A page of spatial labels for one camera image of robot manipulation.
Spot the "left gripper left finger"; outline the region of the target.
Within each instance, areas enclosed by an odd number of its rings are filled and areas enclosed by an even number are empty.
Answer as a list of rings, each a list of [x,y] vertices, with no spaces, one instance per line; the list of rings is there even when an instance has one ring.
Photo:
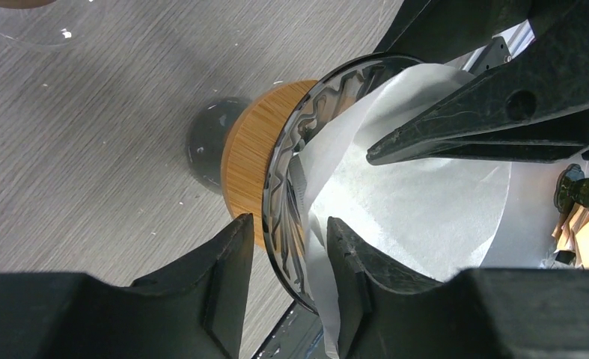
[[[250,214],[135,280],[0,273],[0,358],[237,358],[254,250]]]

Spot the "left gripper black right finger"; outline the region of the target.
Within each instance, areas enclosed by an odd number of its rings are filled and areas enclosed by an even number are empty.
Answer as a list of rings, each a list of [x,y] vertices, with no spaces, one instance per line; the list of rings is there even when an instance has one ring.
[[[589,270],[466,269],[445,283],[328,221],[341,358],[589,358]]]

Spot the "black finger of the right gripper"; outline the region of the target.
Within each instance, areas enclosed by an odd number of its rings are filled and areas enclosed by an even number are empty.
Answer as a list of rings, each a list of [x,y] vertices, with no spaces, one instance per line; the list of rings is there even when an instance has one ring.
[[[387,134],[366,158],[551,163],[574,155],[589,160],[589,10],[568,10],[511,62]]]

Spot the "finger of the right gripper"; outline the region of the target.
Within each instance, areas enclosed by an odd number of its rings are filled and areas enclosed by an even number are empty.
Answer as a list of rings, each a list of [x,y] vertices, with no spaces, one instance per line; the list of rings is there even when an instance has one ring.
[[[375,52],[444,64],[528,17],[527,0],[405,0]]]

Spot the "white paper coffee filter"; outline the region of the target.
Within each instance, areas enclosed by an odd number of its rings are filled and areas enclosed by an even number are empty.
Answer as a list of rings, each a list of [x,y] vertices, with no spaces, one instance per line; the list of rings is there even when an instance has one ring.
[[[367,150],[389,132],[468,84],[443,64],[403,70],[328,123],[299,154],[308,283],[326,354],[338,356],[338,290],[327,221],[340,218],[368,244],[444,281],[479,266],[503,215],[511,167],[503,162],[420,159],[371,165]]]

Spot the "grey ribbed dripper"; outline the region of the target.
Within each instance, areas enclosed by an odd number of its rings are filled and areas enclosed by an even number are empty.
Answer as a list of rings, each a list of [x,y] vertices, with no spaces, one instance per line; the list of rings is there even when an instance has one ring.
[[[325,74],[295,102],[266,165],[261,202],[263,242],[276,277],[294,302],[317,313],[305,263],[302,210],[305,175],[299,154],[321,130],[349,108],[348,96],[361,99],[421,60],[373,53],[352,59]]]

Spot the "dark glass carafe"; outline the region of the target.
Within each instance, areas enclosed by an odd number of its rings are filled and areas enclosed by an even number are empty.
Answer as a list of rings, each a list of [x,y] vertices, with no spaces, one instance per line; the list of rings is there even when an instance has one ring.
[[[250,104],[244,97],[219,97],[190,120],[185,146],[189,170],[213,193],[222,193],[221,164],[228,133]]]

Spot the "glass carafe with wooden collar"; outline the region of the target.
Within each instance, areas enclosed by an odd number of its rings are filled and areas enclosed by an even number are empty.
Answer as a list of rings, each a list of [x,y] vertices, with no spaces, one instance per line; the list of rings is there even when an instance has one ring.
[[[54,52],[90,40],[103,21],[106,1],[0,1],[0,40]]]

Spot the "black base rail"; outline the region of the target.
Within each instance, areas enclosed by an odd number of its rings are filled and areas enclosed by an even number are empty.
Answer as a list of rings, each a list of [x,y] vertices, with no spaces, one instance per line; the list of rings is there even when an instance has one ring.
[[[293,302],[252,359],[329,359],[320,318]]]

